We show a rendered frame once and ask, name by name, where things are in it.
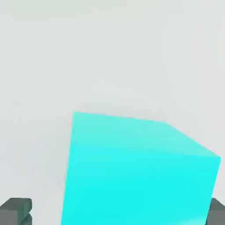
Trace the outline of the large cyan box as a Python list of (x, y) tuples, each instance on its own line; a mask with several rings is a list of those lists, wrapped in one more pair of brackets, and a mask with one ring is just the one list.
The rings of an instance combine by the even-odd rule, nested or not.
[(205, 225), (220, 162), (165, 122), (74, 112), (60, 225)]

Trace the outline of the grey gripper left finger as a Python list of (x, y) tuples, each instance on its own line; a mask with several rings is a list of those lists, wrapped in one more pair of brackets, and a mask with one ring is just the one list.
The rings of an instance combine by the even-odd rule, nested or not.
[(32, 225), (30, 198), (9, 198), (0, 206), (0, 225)]

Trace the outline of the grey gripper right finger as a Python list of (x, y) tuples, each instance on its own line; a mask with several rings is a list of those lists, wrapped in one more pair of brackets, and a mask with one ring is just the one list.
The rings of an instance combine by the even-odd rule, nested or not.
[(225, 206), (216, 198), (212, 198), (206, 225), (225, 225)]

